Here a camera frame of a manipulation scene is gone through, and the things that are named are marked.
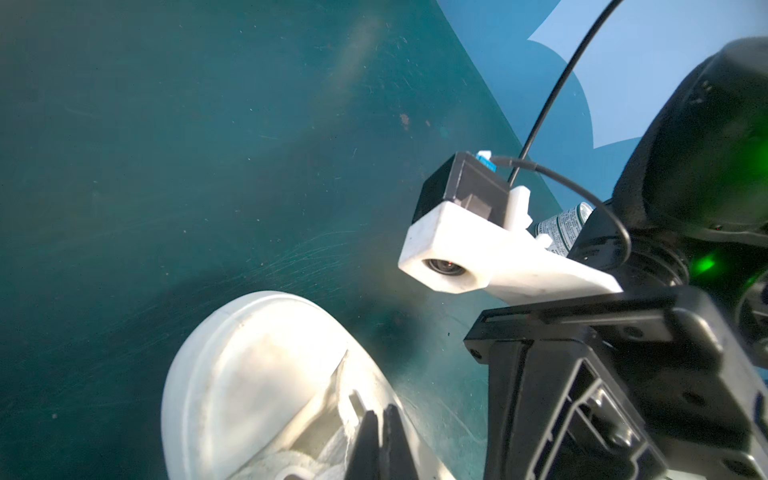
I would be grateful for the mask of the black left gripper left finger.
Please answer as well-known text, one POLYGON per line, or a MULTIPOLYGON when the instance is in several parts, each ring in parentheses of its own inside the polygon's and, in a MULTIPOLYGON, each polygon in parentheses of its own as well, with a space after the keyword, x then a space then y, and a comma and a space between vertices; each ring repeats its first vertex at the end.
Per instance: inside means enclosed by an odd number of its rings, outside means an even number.
POLYGON ((344 479, 378 480, 379 450, 378 417, 374 411, 369 410, 365 412, 359 425, 344 479))

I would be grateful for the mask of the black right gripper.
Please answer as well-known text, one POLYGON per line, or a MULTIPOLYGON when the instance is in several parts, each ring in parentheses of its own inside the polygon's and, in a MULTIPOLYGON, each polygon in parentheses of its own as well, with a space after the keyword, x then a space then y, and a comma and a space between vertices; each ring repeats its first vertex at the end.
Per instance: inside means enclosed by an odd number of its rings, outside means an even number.
POLYGON ((705 292, 651 289, 486 310, 488 479, 767 475, 767 389, 705 292))

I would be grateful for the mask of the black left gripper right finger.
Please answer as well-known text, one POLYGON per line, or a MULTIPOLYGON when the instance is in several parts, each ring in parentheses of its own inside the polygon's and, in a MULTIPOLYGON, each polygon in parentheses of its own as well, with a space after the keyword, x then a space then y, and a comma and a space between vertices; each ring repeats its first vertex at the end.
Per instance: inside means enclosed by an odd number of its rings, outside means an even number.
POLYGON ((419 479, 403 422, 394 404, 388 405, 383 411, 380 479, 419 479))

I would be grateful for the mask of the white canvas sneaker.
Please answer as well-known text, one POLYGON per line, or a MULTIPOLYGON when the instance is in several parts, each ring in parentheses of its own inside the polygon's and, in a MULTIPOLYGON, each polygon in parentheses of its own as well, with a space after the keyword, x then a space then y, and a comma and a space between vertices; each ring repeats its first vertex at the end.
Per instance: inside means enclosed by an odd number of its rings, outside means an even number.
POLYGON ((365 349, 329 313, 275 291, 239 297, 208 316, 169 369, 162 445, 172 479, 230 479, 265 448, 315 454, 343 428, 351 441, 366 411, 400 413, 419 479, 450 471, 424 442, 365 349))

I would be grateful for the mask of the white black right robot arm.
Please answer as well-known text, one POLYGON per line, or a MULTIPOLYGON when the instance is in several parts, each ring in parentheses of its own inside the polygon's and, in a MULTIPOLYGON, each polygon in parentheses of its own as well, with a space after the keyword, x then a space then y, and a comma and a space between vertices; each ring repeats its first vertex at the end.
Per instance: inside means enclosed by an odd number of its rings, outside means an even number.
POLYGON ((486 310, 487 479, 767 475, 767 41, 681 82, 571 259, 620 291, 486 310))

